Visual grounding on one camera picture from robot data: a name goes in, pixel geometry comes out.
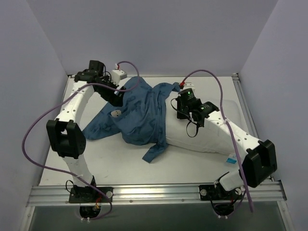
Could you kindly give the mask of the white pillow with print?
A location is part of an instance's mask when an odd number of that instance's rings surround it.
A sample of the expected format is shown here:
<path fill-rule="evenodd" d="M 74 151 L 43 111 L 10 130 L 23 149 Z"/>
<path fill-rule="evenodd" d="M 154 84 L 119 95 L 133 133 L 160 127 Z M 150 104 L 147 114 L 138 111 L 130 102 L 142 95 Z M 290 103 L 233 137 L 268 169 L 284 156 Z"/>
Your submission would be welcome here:
<path fill-rule="evenodd" d="M 170 96 L 166 100 L 166 141 L 170 145 L 202 152 L 230 155 L 234 153 L 232 144 L 227 143 L 213 131 L 201 127 L 196 134 L 196 125 L 187 119 L 178 119 L 177 112 L 172 108 L 176 102 Z"/>

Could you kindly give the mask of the blue letter-print pillowcase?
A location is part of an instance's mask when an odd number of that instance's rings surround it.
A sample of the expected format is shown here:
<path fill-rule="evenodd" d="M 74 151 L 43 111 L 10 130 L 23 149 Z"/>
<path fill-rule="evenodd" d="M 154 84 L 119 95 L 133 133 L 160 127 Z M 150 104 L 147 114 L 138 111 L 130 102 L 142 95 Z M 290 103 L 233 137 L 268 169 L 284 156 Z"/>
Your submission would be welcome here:
<path fill-rule="evenodd" d="M 159 83 L 151 87 L 142 77 L 132 77 L 124 87 L 123 106 L 107 103 L 83 129 L 89 141 L 121 133 L 125 142 L 152 147 L 143 156 L 152 162 L 168 147 L 166 140 L 166 99 L 171 92 L 179 92 L 177 82 Z"/>

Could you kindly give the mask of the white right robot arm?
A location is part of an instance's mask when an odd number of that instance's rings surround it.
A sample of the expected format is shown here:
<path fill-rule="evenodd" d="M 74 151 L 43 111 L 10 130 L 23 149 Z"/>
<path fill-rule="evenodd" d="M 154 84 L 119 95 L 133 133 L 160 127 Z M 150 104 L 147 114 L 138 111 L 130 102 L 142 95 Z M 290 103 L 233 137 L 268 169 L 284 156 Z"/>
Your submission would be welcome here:
<path fill-rule="evenodd" d="M 214 194 L 226 198 L 232 190 L 242 186 L 257 187 L 277 170 L 275 145 L 270 140 L 261 141 L 231 122 L 212 102 L 202 103 L 191 88 L 178 93 L 176 98 L 179 119 L 187 119 L 197 128 L 207 128 L 235 150 L 238 170 L 218 178 Z"/>

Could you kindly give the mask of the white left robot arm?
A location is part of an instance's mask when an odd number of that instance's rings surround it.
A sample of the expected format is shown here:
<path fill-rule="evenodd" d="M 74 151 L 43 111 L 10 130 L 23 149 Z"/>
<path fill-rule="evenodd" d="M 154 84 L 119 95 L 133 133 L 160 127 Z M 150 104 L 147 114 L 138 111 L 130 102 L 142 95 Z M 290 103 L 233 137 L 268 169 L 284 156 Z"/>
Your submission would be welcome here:
<path fill-rule="evenodd" d="M 115 90 L 120 80 L 127 77 L 118 64 L 109 74 L 105 73 L 104 69 L 102 62 L 91 60 L 87 69 L 78 72 L 74 77 L 71 99 L 65 103 L 63 111 L 46 124 L 52 150 L 66 162 L 70 172 L 74 173 L 74 194 L 79 193 L 86 202 L 96 198 L 97 189 L 95 178 L 90 173 L 83 155 L 86 138 L 78 124 L 94 93 L 98 93 L 113 106 L 122 106 L 125 87 L 122 87 L 119 93 Z"/>

